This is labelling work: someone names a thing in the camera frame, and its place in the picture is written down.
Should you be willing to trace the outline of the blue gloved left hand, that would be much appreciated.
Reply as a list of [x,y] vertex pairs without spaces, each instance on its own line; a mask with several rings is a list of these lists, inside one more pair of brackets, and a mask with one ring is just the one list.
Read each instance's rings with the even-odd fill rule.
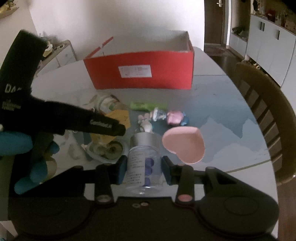
[[23,194],[49,177],[47,164],[55,164],[53,154],[60,150],[54,135],[42,133],[29,136],[7,133],[1,127],[1,183],[6,174],[13,175],[11,184],[16,194]]

